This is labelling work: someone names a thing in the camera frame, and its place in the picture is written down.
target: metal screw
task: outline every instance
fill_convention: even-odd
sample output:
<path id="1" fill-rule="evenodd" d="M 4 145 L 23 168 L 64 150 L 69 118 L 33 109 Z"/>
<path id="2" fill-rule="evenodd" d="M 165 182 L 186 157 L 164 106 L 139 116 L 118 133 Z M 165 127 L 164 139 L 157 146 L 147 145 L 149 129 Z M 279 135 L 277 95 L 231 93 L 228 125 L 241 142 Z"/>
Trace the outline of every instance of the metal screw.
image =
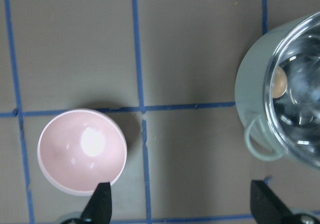
<path id="1" fill-rule="evenodd" d="M 312 217 L 305 215 L 301 216 L 301 222 L 303 224 L 315 224 L 315 221 Z"/>

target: pink bowl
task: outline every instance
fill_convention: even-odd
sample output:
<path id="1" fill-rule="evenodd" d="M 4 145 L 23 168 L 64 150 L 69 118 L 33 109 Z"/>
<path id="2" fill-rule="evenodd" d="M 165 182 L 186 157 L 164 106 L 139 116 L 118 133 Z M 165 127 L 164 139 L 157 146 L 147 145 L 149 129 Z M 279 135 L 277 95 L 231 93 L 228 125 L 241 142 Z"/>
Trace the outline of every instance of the pink bowl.
<path id="1" fill-rule="evenodd" d="M 40 169 L 59 190 L 92 195 L 98 183 L 114 184 L 121 175 L 127 145 L 117 124 L 89 109 L 64 112 L 42 131 L 37 149 Z"/>

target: blue tape grid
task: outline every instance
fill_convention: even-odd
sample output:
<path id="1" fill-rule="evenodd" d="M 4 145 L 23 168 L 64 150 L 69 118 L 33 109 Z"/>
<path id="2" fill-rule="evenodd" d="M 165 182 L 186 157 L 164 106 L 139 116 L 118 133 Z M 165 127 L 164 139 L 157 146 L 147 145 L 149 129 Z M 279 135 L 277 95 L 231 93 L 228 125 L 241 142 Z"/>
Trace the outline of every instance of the blue tape grid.
<path id="1" fill-rule="evenodd" d="M 21 150 L 22 150 L 22 160 L 23 160 L 23 170 L 25 179 L 26 196 L 28 202 L 28 212 L 29 212 L 29 223 L 34 224 L 34 210 L 31 191 L 29 190 L 30 176 L 29 176 L 29 166 L 27 159 L 27 149 L 24 137 L 24 120 L 23 117 L 35 117 L 35 116 L 47 116 L 47 115 L 57 115 L 66 110 L 45 110 L 45 111 L 30 111 L 23 112 L 21 104 L 21 95 L 19 87 L 19 77 L 16 64 L 15 56 L 15 45 L 13 38 L 13 30 L 11 25 L 11 10 L 10 10 L 10 0 L 5 1 L 5 13 L 7 22 L 7 32 L 10 47 L 10 57 L 12 74 L 14 81 L 14 91 L 16 98 L 16 109 L 12 112 L 0 113 L 0 118 L 8 117 L 18 117 L 19 128 L 20 128 L 20 139 L 21 139 Z M 148 111 L 164 111 L 164 110 L 188 110 L 188 109 L 205 109 L 205 108 L 222 108 L 222 107 L 233 107 L 234 102 L 221 102 L 221 103 L 201 103 L 201 104 L 180 104 L 180 105 L 157 105 L 157 106 L 145 106 L 144 105 L 144 94 L 143 94 L 143 77 L 142 77 L 142 65 L 141 65 L 141 51 L 140 51 L 140 31 L 139 31 L 139 18 L 138 18 L 138 0 L 132 0 L 132 13 L 133 13 L 133 29 L 134 29 L 134 44 L 135 44 L 135 60 L 136 60 L 136 75 L 137 75 L 137 85 L 138 85 L 138 97 L 139 97 L 139 107 L 123 107 L 120 109 L 111 108 L 101 108 L 97 109 L 104 113 L 119 113 L 119 112 L 148 112 Z M 267 12 L 267 0 L 262 0 L 262 32 L 265 34 L 268 31 L 268 12 Z M 146 220 L 118 220 L 112 221 L 112 224 L 138 224 L 138 223 L 191 223 L 191 222 L 209 222 L 209 221 L 230 221 L 230 220 L 243 220 L 252 219 L 250 214 L 243 215 L 228 215 L 228 216 L 214 216 L 214 217 L 198 217 L 198 218 L 170 218 L 170 219 L 152 219 L 151 214 L 151 195 L 150 195 L 150 181 L 149 181 L 149 161 L 148 161 L 148 147 L 147 147 L 147 122 L 142 121 L 142 140 L 143 140 L 143 166 L 144 166 L 144 182 L 145 182 L 145 197 L 146 197 Z M 315 214 L 320 214 L 320 211 L 314 211 Z"/>

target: metal pot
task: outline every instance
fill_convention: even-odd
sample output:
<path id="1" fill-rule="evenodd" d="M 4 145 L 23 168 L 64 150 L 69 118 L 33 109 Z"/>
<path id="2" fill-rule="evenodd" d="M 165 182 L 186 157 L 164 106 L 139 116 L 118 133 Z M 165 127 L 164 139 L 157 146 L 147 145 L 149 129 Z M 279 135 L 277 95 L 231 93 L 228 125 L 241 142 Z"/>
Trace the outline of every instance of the metal pot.
<path id="1" fill-rule="evenodd" d="M 276 70 L 287 89 L 273 98 Z M 249 151 L 263 161 L 284 155 L 320 170 L 320 12 L 262 36 L 244 57 L 235 103 Z M 250 136 L 266 149 L 252 144 Z"/>

